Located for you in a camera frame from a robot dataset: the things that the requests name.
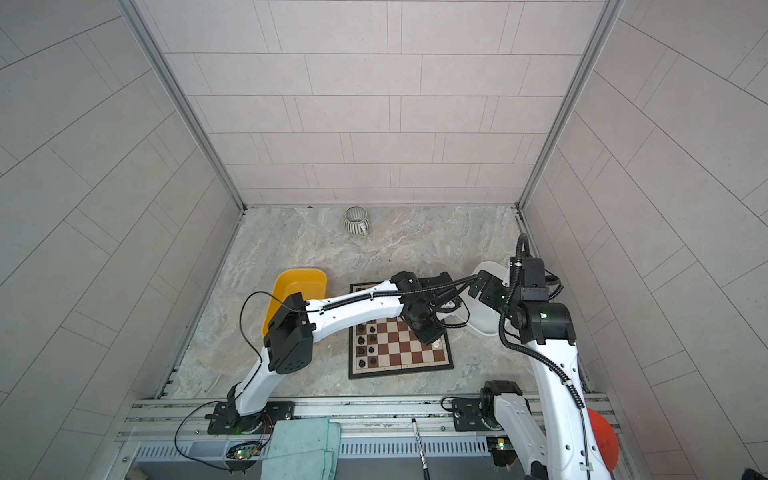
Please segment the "yellow plastic tray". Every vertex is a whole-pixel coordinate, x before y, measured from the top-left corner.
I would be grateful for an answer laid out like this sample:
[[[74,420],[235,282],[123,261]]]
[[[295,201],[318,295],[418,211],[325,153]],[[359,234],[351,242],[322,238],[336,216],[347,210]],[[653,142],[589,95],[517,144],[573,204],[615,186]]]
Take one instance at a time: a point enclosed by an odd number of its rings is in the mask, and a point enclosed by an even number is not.
[[[326,274],[315,268],[291,269],[281,273],[273,286],[272,295],[276,300],[269,302],[261,335],[267,334],[269,322],[280,308],[280,301],[295,293],[301,293],[304,300],[322,299],[326,296],[327,282]]]

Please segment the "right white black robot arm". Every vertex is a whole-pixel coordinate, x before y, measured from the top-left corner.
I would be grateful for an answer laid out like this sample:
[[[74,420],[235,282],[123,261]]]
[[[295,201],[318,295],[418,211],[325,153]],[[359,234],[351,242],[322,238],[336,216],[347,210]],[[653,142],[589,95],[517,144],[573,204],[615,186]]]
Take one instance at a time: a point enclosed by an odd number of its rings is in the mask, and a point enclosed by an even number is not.
[[[463,294],[472,319],[529,358],[544,423],[534,421],[521,393],[498,385],[482,394],[482,416],[504,431],[527,478],[608,479],[583,398],[575,328],[550,284],[543,260],[520,235],[508,268],[479,268]]]

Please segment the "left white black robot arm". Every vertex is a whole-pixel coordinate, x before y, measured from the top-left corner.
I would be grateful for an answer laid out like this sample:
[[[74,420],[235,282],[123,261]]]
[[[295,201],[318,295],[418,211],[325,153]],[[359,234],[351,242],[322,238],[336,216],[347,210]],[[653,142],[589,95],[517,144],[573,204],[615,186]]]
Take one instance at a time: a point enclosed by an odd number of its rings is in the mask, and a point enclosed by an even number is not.
[[[284,377],[307,367],[316,343],[358,324],[402,318],[423,344],[451,326],[443,321],[462,305],[460,293],[478,276],[453,280],[443,273],[419,278],[402,271],[371,288],[347,295],[306,300],[293,293],[279,302],[268,322],[258,361],[227,398],[205,416],[210,435],[240,435],[259,429],[273,391]]]

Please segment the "black chess pieces on board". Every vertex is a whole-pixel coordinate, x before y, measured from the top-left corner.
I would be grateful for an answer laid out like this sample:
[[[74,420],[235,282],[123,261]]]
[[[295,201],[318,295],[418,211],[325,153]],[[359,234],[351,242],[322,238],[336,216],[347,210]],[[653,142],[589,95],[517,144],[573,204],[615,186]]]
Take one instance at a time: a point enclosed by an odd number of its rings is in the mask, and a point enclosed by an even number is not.
[[[380,366],[378,327],[375,322],[367,322],[354,327],[352,348],[352,366],[355,371],[372,370]]]

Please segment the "white plastic tray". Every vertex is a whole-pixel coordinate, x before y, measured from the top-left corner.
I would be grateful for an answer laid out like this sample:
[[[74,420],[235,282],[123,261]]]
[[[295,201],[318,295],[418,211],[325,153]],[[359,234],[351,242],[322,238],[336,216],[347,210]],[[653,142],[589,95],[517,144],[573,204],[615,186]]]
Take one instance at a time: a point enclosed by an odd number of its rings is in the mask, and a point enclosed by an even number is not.
[[[460,294],[469,310],[468,327],[477,336],[498,335],[498,308],[506,300],[509,267],[495,262],[481,262],[472,272],[477,278]]]

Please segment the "brown white chessboard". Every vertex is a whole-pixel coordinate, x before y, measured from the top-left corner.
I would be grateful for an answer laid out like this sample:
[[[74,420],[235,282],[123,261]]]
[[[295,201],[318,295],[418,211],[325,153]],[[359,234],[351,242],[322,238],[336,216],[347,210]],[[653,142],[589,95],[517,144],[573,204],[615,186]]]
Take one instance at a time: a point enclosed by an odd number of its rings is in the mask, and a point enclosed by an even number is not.
[[[359,324],[350,327],[348,329],[350,379],[443,371],[454,368],[447,334],[444,334],[439,340],[431,344],[423,344],[401,318],[385,317],[367,322],[375,322],[378,327],[380,366],[372,370],[363,371],[355,371],[353,369],[353,330]]]

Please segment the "white ribbed ceramic cup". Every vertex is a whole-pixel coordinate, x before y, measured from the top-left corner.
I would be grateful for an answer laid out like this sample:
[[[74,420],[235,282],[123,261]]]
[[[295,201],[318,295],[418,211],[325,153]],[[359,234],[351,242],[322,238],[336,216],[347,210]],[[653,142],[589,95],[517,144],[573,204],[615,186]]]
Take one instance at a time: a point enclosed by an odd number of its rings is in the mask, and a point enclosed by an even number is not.
[[[366,236],[370,231],[368,212],[361,206],[348,208],[344,214],[344,222],[351,234]]]

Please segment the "black pen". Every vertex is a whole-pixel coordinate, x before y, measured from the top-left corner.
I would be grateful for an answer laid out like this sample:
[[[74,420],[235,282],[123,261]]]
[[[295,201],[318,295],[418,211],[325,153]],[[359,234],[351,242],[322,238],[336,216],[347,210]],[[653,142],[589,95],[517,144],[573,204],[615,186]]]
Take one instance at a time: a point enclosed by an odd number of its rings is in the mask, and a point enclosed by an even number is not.
[[[420,430],[419,430],[416,418],[411,418],[411,425],[412,425],[412,429],[413,429],[414,436],[415,436],[417,452],[418,452],[418,455],[419,455],[419,458],[420,458],[420,461],[421,461],[421,465],[422,465],[423,479],[424,480],[430,480],[431,476],[430,476],[430,471],[429,471],[429,467],[428,467],[428,462],[427,462],[427,459],[426,459],[424,444],[423,444],[423,441],[422,441],[422,437],[420,435]]]

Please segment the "red plastic funnel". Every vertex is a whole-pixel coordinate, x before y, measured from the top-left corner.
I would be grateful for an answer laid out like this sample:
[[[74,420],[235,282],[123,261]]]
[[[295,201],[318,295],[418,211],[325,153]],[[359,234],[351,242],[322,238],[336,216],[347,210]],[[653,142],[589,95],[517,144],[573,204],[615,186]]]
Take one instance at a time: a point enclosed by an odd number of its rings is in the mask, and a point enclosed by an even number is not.
[[[592,409],[588,409],[588,414],[599,452],[606,469],[612,473],[620,456],[618,437],[611,424],[601,414]]]

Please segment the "green cloth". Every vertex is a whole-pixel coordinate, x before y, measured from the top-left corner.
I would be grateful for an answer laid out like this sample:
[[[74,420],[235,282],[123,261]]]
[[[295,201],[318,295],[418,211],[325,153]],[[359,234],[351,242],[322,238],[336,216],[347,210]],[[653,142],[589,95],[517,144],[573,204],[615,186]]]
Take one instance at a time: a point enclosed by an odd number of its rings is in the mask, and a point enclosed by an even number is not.
[[[261,479],[334,479],[341,427],[327,418],[278,421]]]

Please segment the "aluminium rail frame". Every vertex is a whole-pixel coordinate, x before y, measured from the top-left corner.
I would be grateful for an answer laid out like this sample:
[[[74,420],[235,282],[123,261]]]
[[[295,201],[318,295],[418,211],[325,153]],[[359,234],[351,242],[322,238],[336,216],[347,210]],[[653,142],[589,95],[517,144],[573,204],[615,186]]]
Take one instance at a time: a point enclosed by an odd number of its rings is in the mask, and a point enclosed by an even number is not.
[[[426,459],[488,456],[490,447],[502,440],[514,452],[504,431],[482,416],[485,391],[476,399],[464,394],[273,398],[259,429],[240,435],[207,433],[205,416],[214,401],[141,400],[132,405],[117,434],[117,458],[104,476],[125,479],[139,462],[152,461],[188,462],[206,473],[245,474],[267,456],[278,421],[311,418],[327,418],[341,427],[338,460],[419,457],[411,418],[417,420]],[[534,421],[542,425],[539,393],[522,395]]]

